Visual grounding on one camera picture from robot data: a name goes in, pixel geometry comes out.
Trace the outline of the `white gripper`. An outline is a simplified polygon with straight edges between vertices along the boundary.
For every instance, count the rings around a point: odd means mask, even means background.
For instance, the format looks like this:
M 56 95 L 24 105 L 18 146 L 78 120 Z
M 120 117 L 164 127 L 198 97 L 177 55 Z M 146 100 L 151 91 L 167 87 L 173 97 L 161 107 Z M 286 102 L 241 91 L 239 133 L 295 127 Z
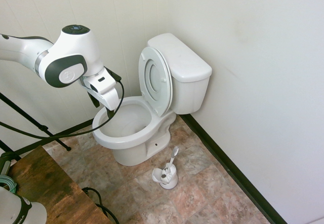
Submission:
M 109 119 L 113 117 L 113 110 L 117 109 L 119 97 L 115 89 L 116 81 L 108 73 L 106 68 L 92 76 L 82 76 L 80 84 L 88 92 L 95 108 L 102 103 L 106 107 L 107 116 Z

